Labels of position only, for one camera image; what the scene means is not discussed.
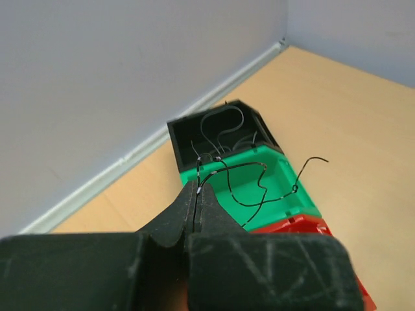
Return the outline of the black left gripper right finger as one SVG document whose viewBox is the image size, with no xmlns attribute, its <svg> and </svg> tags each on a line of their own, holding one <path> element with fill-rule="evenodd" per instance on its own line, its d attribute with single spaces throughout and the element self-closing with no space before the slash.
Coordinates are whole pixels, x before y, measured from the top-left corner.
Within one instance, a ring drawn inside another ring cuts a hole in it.
<svg viewBox="0 0 415 311">
<path fill-rule="evenodd" d="M 209 235 L 246 233 L 219 203 L 209 183 L 196 190 L 196 232 Z"/>
</svg>

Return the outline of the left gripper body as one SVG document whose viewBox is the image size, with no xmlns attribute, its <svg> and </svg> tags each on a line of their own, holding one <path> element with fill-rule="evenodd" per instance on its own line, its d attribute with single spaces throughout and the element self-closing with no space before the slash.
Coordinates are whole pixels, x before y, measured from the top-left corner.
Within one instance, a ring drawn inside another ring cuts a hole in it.
<svg viewBox="0 0 415 311">
<path fill-rule="evenodd" d="M 145 233 L 1 240 L 2 310 L 279 310 L 277 238 L 192 234 L 163 248 Z"/>
</svg>

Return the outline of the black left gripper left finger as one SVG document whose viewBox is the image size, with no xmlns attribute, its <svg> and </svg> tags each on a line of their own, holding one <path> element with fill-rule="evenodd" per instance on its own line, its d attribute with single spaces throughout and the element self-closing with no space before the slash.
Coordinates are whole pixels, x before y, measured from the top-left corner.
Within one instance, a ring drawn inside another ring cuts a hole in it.
<svg viewBox="0 0 415 311">
<path fill-rule="evenodd" d="M 163 248 L 187 249 L 189 236 L 194 231 L 197 188 L 197 183 L 186 183 L 176 199 L 138 232 L 146 232 Z"/>
</svg>

